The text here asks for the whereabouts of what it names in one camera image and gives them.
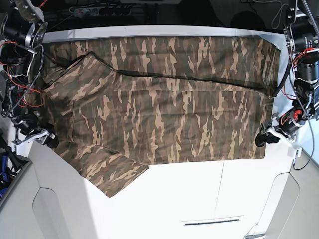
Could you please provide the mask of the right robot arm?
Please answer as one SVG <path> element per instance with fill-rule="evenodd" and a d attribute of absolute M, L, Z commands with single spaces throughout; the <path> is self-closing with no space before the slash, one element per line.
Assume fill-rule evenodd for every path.
<path fill-rule="evenodd" d="M 16 133 L 25 135 L 24 140 L 15 138 L 15 148 L 30 141 L 56 148 L 58 137 L 50 124 L 40 124 L 31 112 L 34 106 L 27 102 L 31 93 L 39 93 L 34 85 L 44 63 L 42 45 L 47 22 L 39 7 L 29 0 L 2 0 L 0 12 L 4 15 L 0 34 L 0 115 L 9 118 Z"/>

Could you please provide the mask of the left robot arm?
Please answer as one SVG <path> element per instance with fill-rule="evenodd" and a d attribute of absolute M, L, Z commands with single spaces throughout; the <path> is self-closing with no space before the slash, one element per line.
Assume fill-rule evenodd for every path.
<path fill-rule="evenodd" d="M 277 96 L 289 79 L 294 91 L 292 108 L 282 116 L 273 115 L 276 126 L 271 120 L 262 123 L 255 138 L 257 147 L 277 143 L 280 139 L 291 143 L 308 120 L 319 119 L 319 2 L 289 1 L 283 32 L 289 62 L 272 97 Z"/>

